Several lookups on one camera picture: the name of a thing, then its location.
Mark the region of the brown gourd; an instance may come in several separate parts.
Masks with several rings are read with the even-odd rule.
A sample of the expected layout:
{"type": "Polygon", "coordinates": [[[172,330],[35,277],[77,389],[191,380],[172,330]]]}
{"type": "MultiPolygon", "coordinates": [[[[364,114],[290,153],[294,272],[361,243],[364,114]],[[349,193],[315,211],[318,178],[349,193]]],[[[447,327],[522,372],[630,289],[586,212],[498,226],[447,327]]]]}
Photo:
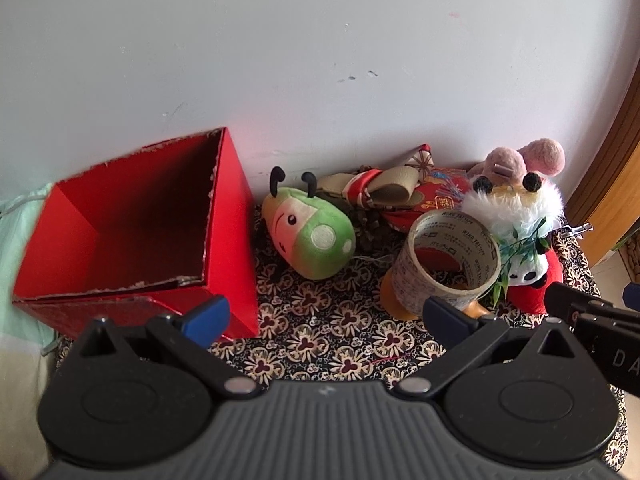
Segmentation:
{"type": "Polygon", "coordinates": [[[489,310],[480,304],[480,296],[472,295],[465,282],[448,285],[442,282],[458,278],[449,270],[428,272],[423,266],[405,269],[394,264],[386,272],[380,287],[380,304],[393,318],[410,321],[423,318],[424,302],[430,298],[447,300],[470,318],[480,318],[489,310]]]}

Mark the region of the large printed tape roll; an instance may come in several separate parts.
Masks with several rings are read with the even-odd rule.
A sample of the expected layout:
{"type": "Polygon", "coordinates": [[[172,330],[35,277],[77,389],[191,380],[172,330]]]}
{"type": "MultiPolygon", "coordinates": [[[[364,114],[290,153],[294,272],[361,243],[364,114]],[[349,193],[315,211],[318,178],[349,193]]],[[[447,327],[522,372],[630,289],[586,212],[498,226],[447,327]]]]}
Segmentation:
{"type": "Polygon", "coordinates": [[[431,274],[456,272],[456,280],[442,282],[465,282],[472,295],[482,296],[497,281],[500,258],[496,242],[479,221],[461,211],[439,209],[416,219],[394,264],[423,266],[431,274]]]}

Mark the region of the white fluffy panda fan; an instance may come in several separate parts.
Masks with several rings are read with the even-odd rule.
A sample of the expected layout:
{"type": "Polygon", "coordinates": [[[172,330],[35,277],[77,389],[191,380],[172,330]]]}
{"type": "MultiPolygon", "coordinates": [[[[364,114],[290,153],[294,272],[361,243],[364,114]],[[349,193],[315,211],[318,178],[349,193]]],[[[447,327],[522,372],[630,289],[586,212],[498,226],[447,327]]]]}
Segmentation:
{"type": "Polygon", "coordinates": [[[498,302],[518,287],[541,288],[549,281],[549,234],[564,214],[558,187],[536,172],[514,184],[493,184],[486,176],[473,181],[461,211],[479,221],[498,246],[500,264],[491,300],[498,302]]]}

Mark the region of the green caterpillar plush toy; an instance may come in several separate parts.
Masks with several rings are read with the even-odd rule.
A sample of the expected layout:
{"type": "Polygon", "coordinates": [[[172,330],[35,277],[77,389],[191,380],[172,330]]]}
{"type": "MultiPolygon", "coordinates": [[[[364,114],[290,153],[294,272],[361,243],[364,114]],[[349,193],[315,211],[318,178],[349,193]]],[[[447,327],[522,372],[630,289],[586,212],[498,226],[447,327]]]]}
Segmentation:
{"type": "Polygon", "coordinates": [[[350,219],[317,194],[317,179],[306,171],[304,190],[283,184],[285,172],[275,166],[262,218],[281,257],[307,280],[320,281],[340,272],[352,258],[356,235],[350,219]]]}

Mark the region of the beige scroll ornament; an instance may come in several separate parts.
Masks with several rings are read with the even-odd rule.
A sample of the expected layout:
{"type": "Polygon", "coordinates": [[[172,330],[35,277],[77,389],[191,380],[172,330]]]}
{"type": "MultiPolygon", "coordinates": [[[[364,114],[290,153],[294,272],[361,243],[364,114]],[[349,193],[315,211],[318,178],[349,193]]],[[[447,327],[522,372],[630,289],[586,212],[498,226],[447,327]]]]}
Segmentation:
{"type": "Polygon", "coordinates": [[[434,168],[431,147],[420,145],[405,162],[388,169],[361,169],[356,174],[330,174],[319,179],[318,195],[354,208],[409,209],[425,195],[419,190],[434,168]]]}

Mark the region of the large red cardboard box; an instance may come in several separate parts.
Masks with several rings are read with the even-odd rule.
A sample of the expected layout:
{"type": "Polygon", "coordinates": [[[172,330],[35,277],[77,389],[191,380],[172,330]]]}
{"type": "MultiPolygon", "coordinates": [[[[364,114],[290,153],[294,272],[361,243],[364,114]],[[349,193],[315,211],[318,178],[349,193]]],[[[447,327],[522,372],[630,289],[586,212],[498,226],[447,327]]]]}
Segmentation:
{"type": "Polygon", "coordinates": [[[253,337],[254,211],[227,129],[101,162],[53,185],[12,302],[75,338],[99,315],[133,326],[223,296],[227,336],[253,337]]]}

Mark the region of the floral patterned table cloth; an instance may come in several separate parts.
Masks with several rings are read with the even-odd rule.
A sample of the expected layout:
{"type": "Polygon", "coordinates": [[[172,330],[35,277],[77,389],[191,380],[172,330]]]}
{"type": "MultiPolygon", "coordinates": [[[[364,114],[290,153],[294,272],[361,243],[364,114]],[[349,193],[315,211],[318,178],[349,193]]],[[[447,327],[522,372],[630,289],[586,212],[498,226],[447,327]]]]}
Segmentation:
{"type": "MultiPolygon", "coordinates": [[[[245,370],[259,385],[268,386],[273,379],[382,379],[387,387],[428,364],[444,352],[440,344],[420,321],[397,321],[380,306],[380,283],[386,264],[352,260],[347,268],[323,282],[300,278],[294,271],[283,271],[277,277],[276,254],[269,242],[260,242],[256,249],[258,327],[254,339],[231,341],[226,337],[213,345],[219,356],[238,370],[245,370]]],[[[614,439],[605,451],[605,477],[572,474],[571,479],[608,479],[617,477],[627,457],[628,431],[626,406],[622,390],[612,389],[620,416],[614,439]]],[[[434,445],[427,451],[436,451],[434,445]]],[[[458,460],[449,463],[442,450],[435,458],[419,452],[418,472],[411,472],[409,464],[393,463],[384,458],[375,465],[373,458],[364,472],[349,453],[338,458],[336,472],[328,472],[328,479],[471,479],[461,469],[458,460]]],[[[235,468],[223,476],[214,475],[213,462],[198,472],[202,479],[320,479],[321,466],[304,460],[288,477],[284,472],[269,472],[261,463],[251,472],[235,468]]]]}

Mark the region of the small red gift box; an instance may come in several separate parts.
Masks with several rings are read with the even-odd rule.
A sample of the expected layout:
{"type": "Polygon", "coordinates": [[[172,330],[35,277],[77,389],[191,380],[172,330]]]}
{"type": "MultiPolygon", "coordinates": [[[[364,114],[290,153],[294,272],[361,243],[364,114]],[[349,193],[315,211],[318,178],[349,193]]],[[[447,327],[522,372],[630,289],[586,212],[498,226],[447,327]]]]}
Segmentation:
{"type": "Polygon", "coordinates": [[[408,232],[417,218],[432,210],[458,209],[471,183],[465,170],[432,168],[416,187],[418,203],[409,207],[385,209],[382,217],[397,231],[408,232]]]}

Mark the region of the pink plush mouse toy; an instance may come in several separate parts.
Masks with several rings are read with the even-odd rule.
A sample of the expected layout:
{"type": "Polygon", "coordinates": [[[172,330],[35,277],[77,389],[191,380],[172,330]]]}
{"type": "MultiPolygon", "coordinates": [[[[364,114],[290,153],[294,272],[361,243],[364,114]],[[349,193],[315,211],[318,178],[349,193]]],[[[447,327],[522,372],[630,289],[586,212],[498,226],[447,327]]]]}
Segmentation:
{"type": "Polygon", "coordinates": [[[538,139],[522,148],[499,146],[468,171],[470,179],[486,177],[492,184],[518,183],[529,172],[555,177],[565,167],[564,148],[558,141],[538,139]]]}

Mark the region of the pale green cloth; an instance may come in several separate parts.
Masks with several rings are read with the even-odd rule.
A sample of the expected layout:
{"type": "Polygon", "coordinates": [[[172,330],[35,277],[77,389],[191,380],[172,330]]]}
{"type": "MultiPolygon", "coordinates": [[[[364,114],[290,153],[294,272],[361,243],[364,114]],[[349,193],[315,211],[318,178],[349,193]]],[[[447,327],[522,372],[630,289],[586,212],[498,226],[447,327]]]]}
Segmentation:
{"type": "Polygon", "coordinates": [[[54,341],[54,330],[12,304],[12,292],[27,243],[52,183],[1,201],[1,348],[39,353],[54,341]]]}

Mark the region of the wooden door frame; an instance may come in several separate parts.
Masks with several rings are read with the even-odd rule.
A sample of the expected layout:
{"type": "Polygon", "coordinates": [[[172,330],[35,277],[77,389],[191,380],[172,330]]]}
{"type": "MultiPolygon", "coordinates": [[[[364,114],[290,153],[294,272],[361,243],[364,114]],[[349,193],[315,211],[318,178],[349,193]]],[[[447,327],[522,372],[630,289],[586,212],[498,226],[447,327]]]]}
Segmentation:
{"type": "Polygon", "coordinates": [[[639,77],[600,150],[566,206],[573,226],[590,224],[580,242],[588,263],[597,264],[639,218],[639,77]]]}

